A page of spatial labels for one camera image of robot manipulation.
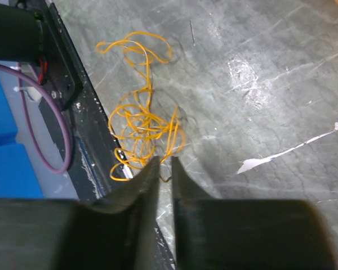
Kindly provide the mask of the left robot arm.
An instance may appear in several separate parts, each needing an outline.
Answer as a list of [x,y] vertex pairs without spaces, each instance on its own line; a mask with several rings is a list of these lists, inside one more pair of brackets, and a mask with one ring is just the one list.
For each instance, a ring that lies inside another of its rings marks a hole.
[[34,12],[0,3],[0,61],[36,63],[46,53],[48,26]]

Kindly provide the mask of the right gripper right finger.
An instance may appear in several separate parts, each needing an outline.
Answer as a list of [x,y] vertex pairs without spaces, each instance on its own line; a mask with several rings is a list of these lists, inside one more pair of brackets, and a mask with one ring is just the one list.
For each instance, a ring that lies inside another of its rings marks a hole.
[[316,208],[304,200],[217,199],[172,164],[178,269],[337,269]]

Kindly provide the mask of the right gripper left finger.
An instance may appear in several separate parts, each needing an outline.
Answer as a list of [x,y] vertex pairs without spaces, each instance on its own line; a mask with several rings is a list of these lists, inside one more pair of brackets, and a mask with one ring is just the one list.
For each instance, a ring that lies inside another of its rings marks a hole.
[[152,269],[159,169],[92,204],[0,199],[0,269]]

